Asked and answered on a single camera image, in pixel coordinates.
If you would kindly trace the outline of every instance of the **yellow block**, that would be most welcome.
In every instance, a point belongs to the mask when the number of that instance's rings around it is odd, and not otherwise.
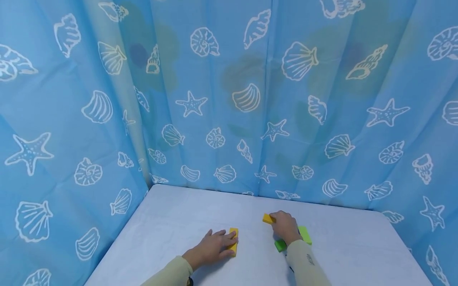
[[[239,237],[239,229],[238,228],[231,227],[229,229],[229,233],[231,233],[231,232],[235,232],[234,238]],[[238,243],[234,243],[234,244],[232,244],[231,246],[228,247],[229,250],[233,250],[234,251],[233,257],[235,257],[237,255],[237,244]]]
[[[275,222],[275,219],[272,218],[268,214],[264,214],[264,217],[262,218],[262,221],[265,222],[265,223],[268,223],[268,224],[273,224]]]

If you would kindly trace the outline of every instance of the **starfish print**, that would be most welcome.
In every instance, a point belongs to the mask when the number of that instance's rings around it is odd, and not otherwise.
[[[289,136],[289,133],[282,130],[283,125],[285,125],[286,119],[283,119],[277,124],[273,124],[272,122],[267,122],[267,131],[266,133],[261,137],[261,139],[266,139],[267,136],[270,137],[270,141],[274,142],[275,137],[277,135],[283,135],[283,136]]]
[[[208,98],[206,97],[195,99],[191,91],[188,91],[188,100],[176,100],[175,103],[185,107],[185,113],[183,114],[183,117],[187,117],[192,112],[202,116],[202,111],[200,108],[204,103],[207,102],[207,100]]]
[[[33,176],[35,173],[35,165],[38,159],[51,159],[54,155],[45,150],[44,146],[51,137],[50,132],[41,134],[37,139],[26,141],[23,138],[13,135],[14,141],[19,145],[21,150],[5,160],[5,165],[16,164],[24,161],[27,166],[27,174]]]
[[[125,135],[127,136],[129,135],[129,128],[127,126],[135,123],[135,120],[127,119],[127,109],[124,109],[124,113],[122,114],[122,121],[124,122]]]
[[[388,126],[394,126],[394,119],[399,115],[407,112],[410,110],[410,107],[402,107],[402,108],[395,108],[394,107],[394,98],[388,101],[387,106],[384,109],[378,109],[375,107],[369,107],[367,112],[372,113],[375,115],[375,118],[369,122],[366,126],[371,127],[378,123],[385,122]]]
[[[426,216],[431,221],[432,231],[435,231],[437,226],[445,228],[444,219],[441,217],[442,211],[445,209],[444,205],[433,206],[429,198],[423,196],[423,201],[425,202],[426,209],[421,210],[420,214]]]
[[[262,167],[262,170],[259,173],[255,173],[255,176],[258,177],[258,178],[264,179],[264,181],[266,181],[266,183],[270,183],[269,177],[276,177],[277,174],[276,173],[267,172],[266,168],[267,168],[266,165],[264,165]]]

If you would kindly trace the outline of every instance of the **person's right hand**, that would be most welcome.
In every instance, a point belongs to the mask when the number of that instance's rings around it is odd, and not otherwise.
[[[275,219],[272,224],[273,233],[283,239],[287,246],[296,240],[302,239],[297,230],[296,219],[289,213],[279,210],[271,213],[270,216]]]

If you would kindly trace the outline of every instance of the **green block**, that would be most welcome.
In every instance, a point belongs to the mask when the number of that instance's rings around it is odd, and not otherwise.
[[[280,239],[275,242],[275,247],[277,248],[278,252],[282,252],[286,250],[286,243],[284,240]]]
[[[312,239],[310,238],[307,228],[304,226],[300,226],[298,228],[300,236],[302,236],[302,240],[305,241],[307,244],[312,245]]]

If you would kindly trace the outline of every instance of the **person's left hand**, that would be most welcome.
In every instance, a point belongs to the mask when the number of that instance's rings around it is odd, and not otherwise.
[[[182,255],[191,265],[193,271],[203,265],[219,262],[234,254],[232,250],[226,249],[226,247],[238,242],[238,238],[234,238],[235,232],[226,235],[224,235],[225,230],[220,230],[214,234],[212,232],[210,229],[198,245]]]

